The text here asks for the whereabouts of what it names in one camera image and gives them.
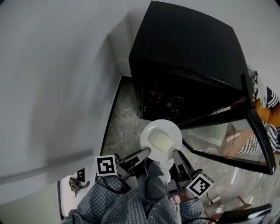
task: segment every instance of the person's hand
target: person's hand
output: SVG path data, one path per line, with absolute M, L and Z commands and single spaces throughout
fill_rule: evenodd
M 194 194 L 188 190 L 181 190 L 178 196 L 180 197 L 181 202 L 186 202 L 194 199 Z

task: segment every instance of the person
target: person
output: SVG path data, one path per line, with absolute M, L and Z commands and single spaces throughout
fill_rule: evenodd
M 159 162 L 145 164 L 146 173 L 139 175 L 138 187 L 126 194 L 117 176 L 102 177 L 93 185 L 87 195 L 71 210 L 63 224 L 177 224 L 205 223 L 197 219 L 203 215 L 201 199 L 187 191 L 178 194 L 180 215 L 176 212 L 175 201 L 168 199 L 166 178 Z

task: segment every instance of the checkered sleeve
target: checkered sleeve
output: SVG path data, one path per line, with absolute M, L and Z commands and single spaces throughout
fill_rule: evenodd
M 108 176 L 104 179 L 110 188 L 116 191 L 122 189 L 120 179 L 116 176 Z M 77 209 L 69 212 L 69 216 L 63 220 L 63 224 L 72 224 L 73 219 L 75 219 L 75 224 L 99 224 L 117 197 L 119 197 L 119 194 L 102 187 L 96 182 L 78 204 Z
M 199 218 L 203 215 L 203 205 L 201 199 L 192 199 L 187 202 L 180 203 L 180 214 L 182 223 L 186 222 L 189 219 Z M 205 223 L 204 220 L 196 220 L 192 223 L 200 224 Z

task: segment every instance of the white wall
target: white wall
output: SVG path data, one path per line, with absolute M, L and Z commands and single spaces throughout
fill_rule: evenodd
M 133 42 L 151 1 L 123 1 Z M 280 95 L 280 7 L 274 0 L 161 1 L 203 12 L 233 27 L 247 64 L 257 70 L 266 84 Z M 122 53 L 122 58 L 128 59 L 129 54 Z
M 0 205 L 3 224 L 59 224 L 61 218 L 57 203 L 56 185 L 13 202 Z
M 119 0 L 0 6 L 0 204 L 99 154 L 120 78 L 108 34 L 124 16 Z M 25 190 L 20 181 L 35 176 Z

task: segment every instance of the gray tile floor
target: gray tile floor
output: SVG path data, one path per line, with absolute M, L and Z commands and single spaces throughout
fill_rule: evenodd
M 103 155 L 117 153 L 123 158 L 140 150 L 140 135 L 150 121 L 140 119 L 136 108 L 133 83 L 130 80 L 124 80 L 114 107 Z M 209 190 L 211 199 L 228 191 L 221 195 L 221 200 L 210 206 L 209 200 L 203 196 L 203 204 L 209 214 L 241 206 L 237 195 L 253 206 L 272 203 L 276 197 L 280 197 L 280 183 L 276 184 L 280 182 L 278 167 L 275 174 L 269 176 L 196 156 L 184 146 L 181 151 L 195 169 L 202 168 L 215 181 L 215 185 Z

